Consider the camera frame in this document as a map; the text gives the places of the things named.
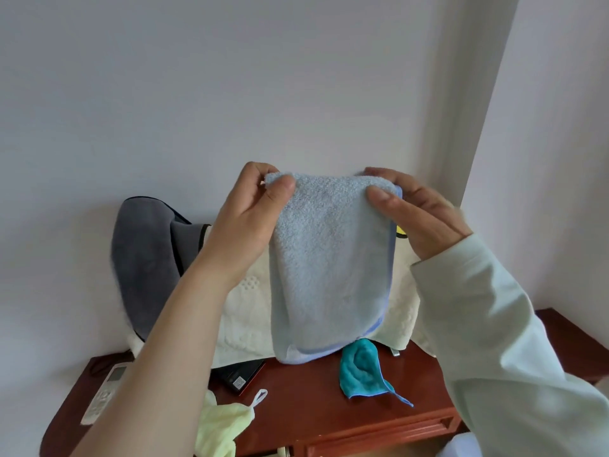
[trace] wooden desk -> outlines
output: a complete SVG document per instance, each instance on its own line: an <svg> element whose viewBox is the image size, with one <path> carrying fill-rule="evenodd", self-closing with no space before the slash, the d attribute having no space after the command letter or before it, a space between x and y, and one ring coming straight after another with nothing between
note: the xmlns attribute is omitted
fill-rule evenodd
<svg viewBox="0 0 609 457"><path fill-rule="evenodd" d="M592 383L609 375L609 350L552 309L538 312L563 367ZM236 439L238 457L272 453L291 446L296 457L339 457L440 434L454 433L460 423L446 392L438 362L410 343L399 358L379 346L381 368L396 391L414 403L391 395L347 399L339 387L340 353L300 366L269 360L241 397L210 382L219 404L249 404L259 388L269 395L256 407L256 418ZM80 419L110 366L130 354L92 358L49 425L42 457L67 457L89 427ZM108 368L91 375L93 364Z"/></svg>

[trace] sleeve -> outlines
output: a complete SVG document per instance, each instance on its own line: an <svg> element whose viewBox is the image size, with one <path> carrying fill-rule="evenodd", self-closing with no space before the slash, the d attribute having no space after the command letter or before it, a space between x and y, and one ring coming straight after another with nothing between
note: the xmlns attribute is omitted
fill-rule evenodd
<svg viewBox="0 0 609 457"><path fill-rule="evenodd" d="M529 297L478 236L412 274L422 329L485 457L609 455L609 400L565 373Z"/></svg>

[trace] yellow object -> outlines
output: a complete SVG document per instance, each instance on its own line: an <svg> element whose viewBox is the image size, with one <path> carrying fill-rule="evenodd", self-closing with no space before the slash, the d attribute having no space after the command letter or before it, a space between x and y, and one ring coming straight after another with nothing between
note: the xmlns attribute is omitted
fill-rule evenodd
<svg viewBox="0 0 609 457"><path fill-rule="evenodd" d="M254 407L266 398L268 391L256 393L251 406L240 403L218 406L211 391L205 393L199 429L194 445L197 457L234 457L234 439L254 420Z"/></svg>

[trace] drawer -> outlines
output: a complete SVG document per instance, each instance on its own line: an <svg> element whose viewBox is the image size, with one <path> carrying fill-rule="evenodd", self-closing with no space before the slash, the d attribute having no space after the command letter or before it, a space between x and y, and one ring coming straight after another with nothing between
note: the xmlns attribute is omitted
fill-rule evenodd
<svg viewBox="0 0 609 457"><path fill-rule="evenodd" d="M351 436L320 438L315 442L294 447L297 457L342 457L442 434L454 433L460 422L461 419L454 416L430 419L417 423L396 425L391 428L364 430Z"/></svg>

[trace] white qr code label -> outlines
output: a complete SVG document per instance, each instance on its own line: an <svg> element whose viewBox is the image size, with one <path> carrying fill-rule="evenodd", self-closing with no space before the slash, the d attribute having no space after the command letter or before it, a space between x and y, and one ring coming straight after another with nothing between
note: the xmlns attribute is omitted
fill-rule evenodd
<svg viewBox="0 0 609 457"><path fill-rule="evenodd" d="M243 380L243 377L239 376L237 377L237 380L235 380L232 384L236 389L241 389L243 388L243 385L246 384L246 381Z"/></svg>

